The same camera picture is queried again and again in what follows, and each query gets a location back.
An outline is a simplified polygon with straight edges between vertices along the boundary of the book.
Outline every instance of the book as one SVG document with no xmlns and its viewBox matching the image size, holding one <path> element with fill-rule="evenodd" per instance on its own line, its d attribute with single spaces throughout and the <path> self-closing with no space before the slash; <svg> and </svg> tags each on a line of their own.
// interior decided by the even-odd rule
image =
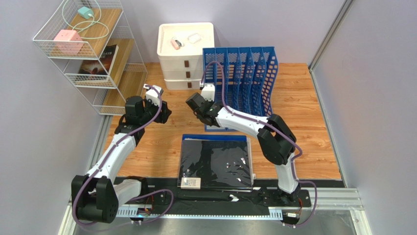
<svg viewBox="0 0 417 235">
<path fill-rule="evenodd" d="M 119 50 L 117 45 L 106 46 L 101 54 L 100 61 L 103 66 L 97 60 L 84 60 L 81 64 L 79 74 L 87 74 L 92 76 L 79 76 L 77 82 L 106 82 L 109 77 L 99 77 L 96 75 L 110 75 L 113 69 L 113 65 L 116 60 L 116 55 Z"/>
</svg>

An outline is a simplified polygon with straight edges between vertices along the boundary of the clear plastic bag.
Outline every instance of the clear plastic bag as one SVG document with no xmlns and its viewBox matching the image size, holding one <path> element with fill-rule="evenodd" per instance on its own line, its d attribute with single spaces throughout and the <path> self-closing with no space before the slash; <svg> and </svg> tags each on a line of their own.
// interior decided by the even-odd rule
<svg viewBox="0 0 417 235">
<path fill-rule="evenodd" d="M 178 186 L 185 189 L 252 190 L 250 142 L 245 136 L 239 137 L 243 138 L 216 140 L 213 135 L 211 140 L 184 139 Z"/>
</svg>

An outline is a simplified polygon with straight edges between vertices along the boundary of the pink power strip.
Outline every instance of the pink power strip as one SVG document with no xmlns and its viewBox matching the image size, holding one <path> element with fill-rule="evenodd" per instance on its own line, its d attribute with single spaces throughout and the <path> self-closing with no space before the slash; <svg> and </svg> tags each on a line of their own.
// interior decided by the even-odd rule
<svg viewBox="0 0 417 235">
<path fill-rule="evenodd" d="M 76 55 L 83 47 L 84 43 L 77 43 L 82 42 L 80 35 L 78 35 L 77 31 L 75 30 L 68 30 L 68 29 L 62 29 L 59 31 L 59 33 L 56 35 L 56 37 L 53 39 L 56 46 L 59 48 L 59 50 L 67 55 Z"/>
</svg>

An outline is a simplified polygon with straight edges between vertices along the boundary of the green power adapter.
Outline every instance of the green power adapter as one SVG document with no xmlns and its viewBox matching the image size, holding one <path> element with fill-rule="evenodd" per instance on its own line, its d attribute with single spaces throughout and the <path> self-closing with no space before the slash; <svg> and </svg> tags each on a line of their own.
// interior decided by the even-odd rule
<svg viewBox="0 0 417 235">
<path fill-rule="evenodd" d="M 81 7 L 78 9 L 78 14 L 88 20 L 90 17 L 94 15 L 93 10 L 89 9 L 86 6 Z"/>
</svg>

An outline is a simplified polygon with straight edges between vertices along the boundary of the wooden shelf board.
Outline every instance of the wooden shelf board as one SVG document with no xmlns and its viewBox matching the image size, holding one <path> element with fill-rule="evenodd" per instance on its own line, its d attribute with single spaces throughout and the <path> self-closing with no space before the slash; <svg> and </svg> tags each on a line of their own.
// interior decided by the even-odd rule
<svg viewBox="0 0 417 235">
<path fill-rule="evenodd" d="M 134 95 L 140 95 L 142 87 L 145 84 L 145 80 L 145 72 L 124 71 L 118 88 L 125 99 Z M 116 89 L 111 89 L 107 92 L 107 95 L 104 98 L 103 106 L 124 107 L 124 105 L 125 101 Z"/>
<path fill-rule="evenodd" d="M 98 10 L 98 8 L 93 8 L 93 12 L 94 15 L 97 16 L 97 20 L 98 20 L 98 16 L 100 15 L 100 11 Z M 110 38 L 110 35 L 114 29 L 114 27 L 116 26 L 116 23 L 120 17 L 120 14 L 122 12 L 122 9 L 120 8 L 103 8 L 101 9 L 101 19 L 100 22 L 105 24 L 108 28 L 109 28 L 109 34 L 107 35 L 107 37 L 104 38 L 100 38 L 100 39 L 83 39 L 84 42 L 89 42 L 91 48 L 93 49 L 94 53 L 99 56 L 103 50 L 103 48 L 106 45 L 106 42 L 108 40 L 108 38 Z M 82 16 L 76 14 L 76 16 L 74 17 L 74 19 L 72 19 L 71 21 L 71 25 L 75 26 L 76 24 L 83 22 L 83 21 L 87 21 L 86 19 L 84 19 Z M 81 23 L 77 26 L 77 28 L 84 28 L 87 27 L 91 22 L 86 22 L 86 23 Z M 86 38 L 95 38 L 95 37 L 100 37 L 103 36 L 105 33 L 107 32 L 106 28 L 101 25 L 96 23 L 95 25 L 87 28 L 86 30 L 82 31 L 79 33 L 79 35 L 81 37 L 86 37 Z M 88 46 L 87 43 L 84 43 L 83 47 L 80 50 L 81 52 L 83 52 L 83 55 L 80 55 L 80 57 L 92 57 L 93 55 L 89 55 L 88 52 L 91 51 L 90 47 Z M 63 54 L 57 47 L 55 47 L 52 52 L 50 53 L 50 56 L 52 57 L 68 57 L 67 54 Z"/>
<path fill-rule="evenodd" d="M 166 89 L 159 63 L 148 63 L 146 68 L 146 83 L 160 86 L 164 90 L 163 99 L 168 101 L 168 108 L 172 114 L 164 125 L 153 124 L 146 127 L 146 135 L 140 140 L 140 148 L 135 148 L 129 154 L 117 175 L 178 177 L 183 133 L 214 133 L 204 131 L 204 125 L 185 103 L 187 98 L 200 91 L 170 91 Z M 297 144 L 304 150 L 304 154 L 296 161 L 297 175 L 301 179 L 340 179 L 337 161 L 307 64 L 280 63 L 271 99 L 273 110 L 285 120 L 297 137 Z M 113 118 L 104 149 L 112 142 L 118 120 L 119 117 Z M 240 132 L 216 134 L 242 135 Z M 274 165 L 262 154 L 259 141 L 251 137 L 251 143 L 256 177 L 276 178 Z"/>
<path fill-rule="evenodd" d="M 113 39 L 111 38 L 107 45 L 119 46 L 119 50 L 116 55 L 115 64 L 113 65 L 112 72 L 110 77 L 115 82 L 116 86 L 119 85 L 120 79 L 123 74 L 124 67 L 126 66 L 127 59 L 129 59 L 130 52 L 132 51 L 133 44 L 135 43 L 134 39 Z"/>
</svg>

